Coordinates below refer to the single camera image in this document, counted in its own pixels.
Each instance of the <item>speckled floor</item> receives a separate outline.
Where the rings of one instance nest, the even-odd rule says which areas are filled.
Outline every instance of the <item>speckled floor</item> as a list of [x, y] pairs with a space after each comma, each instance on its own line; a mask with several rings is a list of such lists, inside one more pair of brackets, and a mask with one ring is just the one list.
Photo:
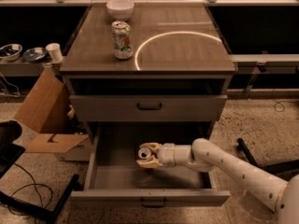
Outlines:
[[[236, 139], [241, 137], [248, 145], [256, 161], [261, 165], [291, 161], [299, 158], [299, 104], [284, 102], [284, 106], [274, 100], [229, 100], [221, 120], [216, 123], [210, 140], [223, 150], [245, 159], [236, 151]], [[0, 100], [0, 121], [12, 119], [21, 103]], [[26, 147], [35, 133], [23, 126], [23, 133], [15, 143]], [[17, 161], [28, 170], [37, 183], [52, 188], [54, 196], [49, 209], [53, 208], [73, 174], [80, 180], [86, 173], [87, 163], [57, 161], [52, 154], [24, 153]], [[147, 209], [147, 208], [93, 208], [77, 209], [68, 201], [57, 223], [205, 223], [205, 224], [275, 224], [276, 215], [218, 168], [213, 171], [219, 190], [229, 190], [231, 197], [221, 207], [188, 207]], [[298, 172], [282, 174], [290, 178]], [[13, 166], [0, 179], [0, 190], [6, 194], [26, 184], [32, 183], [29, 175]], [[40, 188], [43, 203], [49, 193]], [[39, 204], [33, 188], [22, 190], [16, 195], [26, 202]], [[31, 217], [11, 214], [0, 205], [0, 223], [39, 223]]]

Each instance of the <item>can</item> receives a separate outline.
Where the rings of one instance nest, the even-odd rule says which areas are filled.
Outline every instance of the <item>can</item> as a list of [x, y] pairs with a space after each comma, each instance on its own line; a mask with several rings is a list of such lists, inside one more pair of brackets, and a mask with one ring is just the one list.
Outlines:
[[114, 38], [114, 55], [119, 59], [129, 59], [133, 56], [131, 27], [124, 21], [112, 22], [112, 36]]

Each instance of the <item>small bowl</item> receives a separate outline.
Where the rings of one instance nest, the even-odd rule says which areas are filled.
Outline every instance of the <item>small bowl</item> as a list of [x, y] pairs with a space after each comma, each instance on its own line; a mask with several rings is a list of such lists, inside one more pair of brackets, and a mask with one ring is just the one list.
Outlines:
[[22, 57], [26, 62], [29, 63], [40, 63], [47, 56], [48, 52], [44, 48], [33, 48], [26, 50]]
[[133, 15], [135, 3], [131, 0], [110, 0], [107, 2], [106, 7], [113, 19], [127, 21]]
[[0, 58], [7, 61], [15, 61], [21, 55], [22, 46], [19, 44], [9, 44], [0, 48]]

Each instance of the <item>paper cup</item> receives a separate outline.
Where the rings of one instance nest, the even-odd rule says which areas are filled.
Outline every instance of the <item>paper cup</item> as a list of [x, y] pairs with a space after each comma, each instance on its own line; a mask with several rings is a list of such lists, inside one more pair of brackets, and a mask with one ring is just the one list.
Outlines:
[[63, 61], [64, 57], [62, 51], [60, 50], [60, 45], [58, 43], [50, 43], [46, 46], [53, 63], [60, 63]]

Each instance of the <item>closed drawer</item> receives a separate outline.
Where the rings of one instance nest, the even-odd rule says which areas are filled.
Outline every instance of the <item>closed drawer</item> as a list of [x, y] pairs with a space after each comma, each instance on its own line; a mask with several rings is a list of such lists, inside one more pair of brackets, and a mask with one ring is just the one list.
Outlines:
[[71, 199], [78, 207], [223, 205], [230, 193], [216, 190], [212, 172], [185, 167], [145, 172], [135, 161], [142, 143], [190, 144], [200, 135], [186, 125], [102, 124], [94, 139], [96, 151], [91, 155], [84, 190], [73, 191]]
[[71, 103], [81, 121], [216, 121], [226, 95], [80, 96]]

